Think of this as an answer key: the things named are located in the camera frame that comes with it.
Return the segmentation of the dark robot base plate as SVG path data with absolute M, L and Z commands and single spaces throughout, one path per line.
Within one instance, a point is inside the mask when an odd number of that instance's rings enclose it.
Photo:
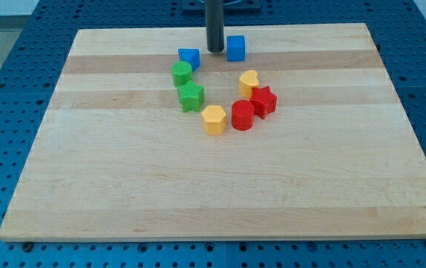
M 182 0 L 180 10 L 182 13 L 202 13 L 205 10 L 204 0 Z M 224 12 L 235 11 L 252 11 L 259 12 L 261 10 L 260 0 L 223 0 Z

